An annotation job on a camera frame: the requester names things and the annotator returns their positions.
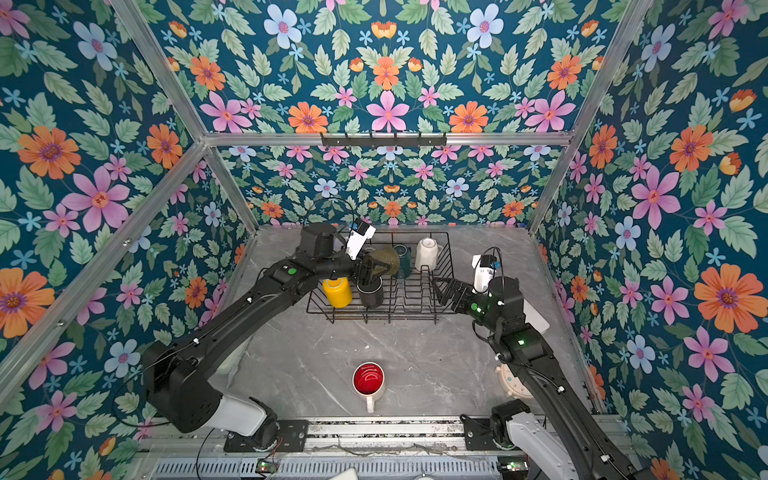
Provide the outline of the green mug cream interior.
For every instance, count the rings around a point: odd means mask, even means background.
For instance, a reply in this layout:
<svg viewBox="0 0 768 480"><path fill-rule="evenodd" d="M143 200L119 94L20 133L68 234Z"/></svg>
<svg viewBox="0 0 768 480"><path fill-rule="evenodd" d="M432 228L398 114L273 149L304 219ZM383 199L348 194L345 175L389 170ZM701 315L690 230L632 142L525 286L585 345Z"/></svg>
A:
<svg viewBox="0 0 768 480"><path fill-rule="evenodd" d="M412 273L411 248L404 244L396 244L394 250L398 255L398 270L396 277L406 279Z"/></svg>

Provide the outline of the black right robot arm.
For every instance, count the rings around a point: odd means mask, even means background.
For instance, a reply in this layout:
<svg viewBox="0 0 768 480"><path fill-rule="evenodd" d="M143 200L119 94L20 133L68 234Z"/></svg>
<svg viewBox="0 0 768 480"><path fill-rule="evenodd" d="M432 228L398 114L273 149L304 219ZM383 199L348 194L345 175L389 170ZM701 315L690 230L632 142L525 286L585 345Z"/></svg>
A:
<svg viewBox="0 0 768 480"><path fill-rule="evenodd" d="M455 278L433 284L441 305L488 330L485 343L542 409L545 423L520 400L495 407L490 418L496 442L528 456L530 478L652 478L613 443L571 388L543 337L549 324L526 302L517 279L495 277L483 291Z"/></svg>

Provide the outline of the white mug red interior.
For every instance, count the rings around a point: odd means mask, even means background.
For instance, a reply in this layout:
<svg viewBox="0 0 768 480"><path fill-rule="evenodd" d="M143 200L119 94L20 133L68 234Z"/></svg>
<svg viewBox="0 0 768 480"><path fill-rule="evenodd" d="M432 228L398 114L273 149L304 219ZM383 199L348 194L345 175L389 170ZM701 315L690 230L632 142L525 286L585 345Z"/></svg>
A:
<svg viewBox="0 0 768 480"><path fill-rule="evenodd" d="M377 401L386 392L383 368L375 362L359 365L353 374L352 384L357 394L365 400L367 412L373 414Z"/></svg>

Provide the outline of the olive textured glass tumbler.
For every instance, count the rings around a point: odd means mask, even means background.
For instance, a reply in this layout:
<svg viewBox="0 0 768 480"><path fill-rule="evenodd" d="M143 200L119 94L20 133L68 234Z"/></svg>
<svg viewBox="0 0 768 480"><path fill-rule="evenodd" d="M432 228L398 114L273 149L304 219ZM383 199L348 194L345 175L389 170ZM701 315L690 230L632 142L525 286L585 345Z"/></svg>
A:
<svg viewBox="0 0 768 480"><path fill-rule="evenodd" d="M400 269L400 256L392 246L377 248L369 256L374 276L395 276Z"/></svg>

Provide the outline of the yellow mug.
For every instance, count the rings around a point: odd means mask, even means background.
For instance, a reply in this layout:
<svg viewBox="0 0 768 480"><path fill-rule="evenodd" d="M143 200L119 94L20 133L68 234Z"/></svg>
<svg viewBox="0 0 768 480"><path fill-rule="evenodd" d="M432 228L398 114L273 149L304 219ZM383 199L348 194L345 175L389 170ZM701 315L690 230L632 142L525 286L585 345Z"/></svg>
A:
<svg viewBox="0 0 768 480"><path fill-rule="evenodd" d="M333 308L342 309L351 304L353 295L347 277L325 279L322 283L322 287L329 304Z"/></svg>

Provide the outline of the white ceramic mug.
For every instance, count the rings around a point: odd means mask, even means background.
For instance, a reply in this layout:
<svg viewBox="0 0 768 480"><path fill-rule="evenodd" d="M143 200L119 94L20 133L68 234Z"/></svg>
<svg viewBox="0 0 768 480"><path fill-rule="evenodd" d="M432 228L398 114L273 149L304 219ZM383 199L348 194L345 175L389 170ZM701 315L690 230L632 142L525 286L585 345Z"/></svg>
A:
<svg viewBox="0 0 768 480"><path fill-rule="evenodd" d="M441 246L434 238L422 238L416 248L415 269L419 272L433 272L437 267L440 249Z"/></svg>

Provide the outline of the black mug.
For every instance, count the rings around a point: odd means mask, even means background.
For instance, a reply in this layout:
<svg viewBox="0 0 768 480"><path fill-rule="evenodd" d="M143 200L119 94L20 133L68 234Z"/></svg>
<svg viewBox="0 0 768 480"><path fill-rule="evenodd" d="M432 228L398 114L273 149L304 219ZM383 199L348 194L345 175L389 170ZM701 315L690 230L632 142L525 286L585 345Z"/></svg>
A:
<svg viewBox="0 0 768 480"><path fill-rule="evenodd" d="M358 284L357 291L361 304L366 309L375 309L384 303L383 280L381 278Z"/></svg>

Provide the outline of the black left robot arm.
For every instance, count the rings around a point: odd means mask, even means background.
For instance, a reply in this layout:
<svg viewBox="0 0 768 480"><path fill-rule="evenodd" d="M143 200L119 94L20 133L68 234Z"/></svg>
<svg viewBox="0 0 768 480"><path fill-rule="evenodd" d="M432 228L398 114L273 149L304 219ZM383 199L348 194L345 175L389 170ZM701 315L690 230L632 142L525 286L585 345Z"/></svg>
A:
<svg viewBox="0 0 768 480"><path fill-rule="evenodd" d="M157 341L144 351L142 384L149 404L181 433L220 429L257 450L271 448L278 437L276 414L253 397L222 392L210 379L241 344L320 281L356 277L363 246L375 232L358 219L337 248L341 233L333 225L304 226L295 252L267 267L243 296L202 327L169 345Z"/></svg>

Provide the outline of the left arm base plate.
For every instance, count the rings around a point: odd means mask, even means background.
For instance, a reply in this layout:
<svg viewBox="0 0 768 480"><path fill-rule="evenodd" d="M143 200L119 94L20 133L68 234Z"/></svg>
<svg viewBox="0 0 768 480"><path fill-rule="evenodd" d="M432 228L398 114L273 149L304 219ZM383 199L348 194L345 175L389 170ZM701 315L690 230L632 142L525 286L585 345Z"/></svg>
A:
<svg viewBox="0 0 768 480"><path fill-rule="evenodd" d="M250 437L230 432L223 450L226 453L297 453L303 452L308 440L307 420L278 419L262 425Z"/></svg>

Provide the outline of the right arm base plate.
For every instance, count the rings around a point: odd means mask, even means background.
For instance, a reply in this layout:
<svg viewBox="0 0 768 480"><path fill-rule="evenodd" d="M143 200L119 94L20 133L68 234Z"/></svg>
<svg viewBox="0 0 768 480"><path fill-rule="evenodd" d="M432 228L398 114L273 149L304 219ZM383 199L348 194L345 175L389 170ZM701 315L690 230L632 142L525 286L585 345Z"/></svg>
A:
<svg viewBox="0 0 768 480"><path fill-rule="evenodd" d="M471 417L461 414L463 438L467 451L512 451L518 447L501 432L500 423L494 418Z"/></svg>

